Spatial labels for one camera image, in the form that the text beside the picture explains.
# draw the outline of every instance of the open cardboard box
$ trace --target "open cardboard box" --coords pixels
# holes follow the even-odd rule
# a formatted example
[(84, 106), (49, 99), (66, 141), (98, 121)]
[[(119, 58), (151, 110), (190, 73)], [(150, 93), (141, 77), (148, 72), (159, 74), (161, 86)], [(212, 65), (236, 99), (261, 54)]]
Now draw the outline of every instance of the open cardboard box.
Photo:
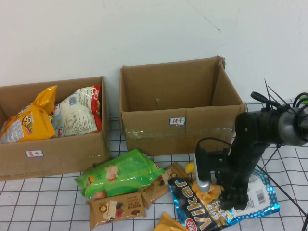
[[(194, 153), (203, 137), (231, 142), (235, 118), (246, 107), (224, 68), (219, 56), (122, 67), (120, 126), (128, 150), (184, 154)], [(202, 146), (223, 147), (216, 141)]]
[[(0, 144), (0, 180), (81, 172), (109, 159), (103, 77), (0, 87), (0, 127), (7, 118), (33, 102), (41, 91), (54, 85), (58, 86), (56, 103), (60, 103), (79, 88), (101, 85), (102, 131), (79, 136)], [(36, 151), (39, 155), (28, 157), (26, 151)]]

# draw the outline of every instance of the blue snack bag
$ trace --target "blue snack bag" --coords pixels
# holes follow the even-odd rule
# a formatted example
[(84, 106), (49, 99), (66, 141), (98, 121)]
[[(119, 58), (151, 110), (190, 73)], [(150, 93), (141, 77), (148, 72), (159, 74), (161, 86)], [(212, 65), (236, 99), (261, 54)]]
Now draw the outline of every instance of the blue snack bag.
[(277, 213), (280, 206), (270, 180), (255, 169), (249, 178), (245, 210), (222, 210), (220, 199), (206, 202), (195, 192), (188, 180), (168, 181), (173, 194), (179, 223), (189, 231), (219, 231), (248, 218), (261, 218)]

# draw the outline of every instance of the yellow snack bag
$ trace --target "yellow snack bag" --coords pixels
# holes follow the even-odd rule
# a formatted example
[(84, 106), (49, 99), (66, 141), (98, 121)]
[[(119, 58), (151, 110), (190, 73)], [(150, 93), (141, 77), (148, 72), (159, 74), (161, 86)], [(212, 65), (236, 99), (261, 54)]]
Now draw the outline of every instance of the yellow snack bag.
[(168, 213), (163, 213), (159, 224), (153, 231), (188, 231), (187, 228), (175, 221)]
[(48, 139), (54, 135), (50, 117), (54, 108), (56, 86), (42, 91), (33, 103), (11, 116), (0, 132), (0, 143)]

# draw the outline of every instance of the snack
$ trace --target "snack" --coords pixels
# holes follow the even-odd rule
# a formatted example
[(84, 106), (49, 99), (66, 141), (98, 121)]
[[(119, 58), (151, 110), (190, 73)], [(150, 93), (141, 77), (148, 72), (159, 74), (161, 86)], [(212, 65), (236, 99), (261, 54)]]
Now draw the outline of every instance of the snack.
[(55, 106), (52, 120), (54, 138), (102, 130), (100, 89), (100, 85), (78, 89)]
[(223, 187), (220, 185), (210, 184), (210, 190), (208, 192), (201, 192), (197, 186), (196, 181), (193, 182), (192, 190), (196, 193), (197, 197), (202, 201), (211, 202), (217, 200), (221, 194)]
[(163, 213), (158, 225), (153, 231), (189, 231), (180, 223), (175, 221), (168, 213)]
[(96, 201), (87, 201), (90, 206), (90, 229), (96, 226), (145, 217), (141, 194), (130, 193)]
[(189, 173), (196, 174), (196, 173), (195, 173), (195, 170), (194, 170), (194, 161), (189, 162), (189, 163), (185, 166), (185, 172), (186, 172), (187, 174), (189, 174)]
[(138, 149), (86, 171), (76, 179), (87, 198), (135, 192), (150, 185), (165, 171)]
[(140, 189), (145, 208), (149, 209), (153, 202), (170, 191), (168, 180), (173, 177), (188, 178), (184, 169), (176, 162), (169, 166), (164, 174), (160, 175), (150, 186)]
[(209, 202), (200, 198), (200, 191), (187, 180), (170, 179), (179, 222), (190, 231), (218, 231), (247, 218), (260, 218), (279, 212), (274, 188), (265, 174), (255, 169), (249, 178), (245, 210), (222, 210), (220, 199)]
[(54, 108), (56, 87), (42, 91), (30, 105), (11, 116), (0, 132), (0, 143), (48, 139), (54, 135), (50, 121)]

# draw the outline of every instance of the chip bag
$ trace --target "chip bag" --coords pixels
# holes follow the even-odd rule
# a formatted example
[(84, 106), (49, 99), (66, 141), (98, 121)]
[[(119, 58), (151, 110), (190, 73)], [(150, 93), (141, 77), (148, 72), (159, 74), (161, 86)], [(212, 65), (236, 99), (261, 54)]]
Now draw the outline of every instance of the chip bag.
[(222, 210), (217, 196), (201, 192), (196, 184), (183, 179), (169, 179), (179, 222), (190, 231), (219, 231), (248, 218), (261, 218), (280, 210), (274, 188), (268, 177), (255, 169), (249, 178), (248, 203), (245, 210)]
[(87, 198), (106, 198), (135, 192), (150, 185), (165, 171), (138, 149), (102, 163), (76, 179)]
[(153, 231), (189, 231), (180, 223), (175, 221), (168, 213), (163, 213), (159, 224)]
[(50, 117), (54, 108), (56, 87), (42, 91), (30, 105), (11, 116), (0, 132), (0, 143), (48, 139), (54, 135)]
[(100, 89), (100, 85), (78, 89), (55, 106), (52, 120), (54, 138), (102, 130)]

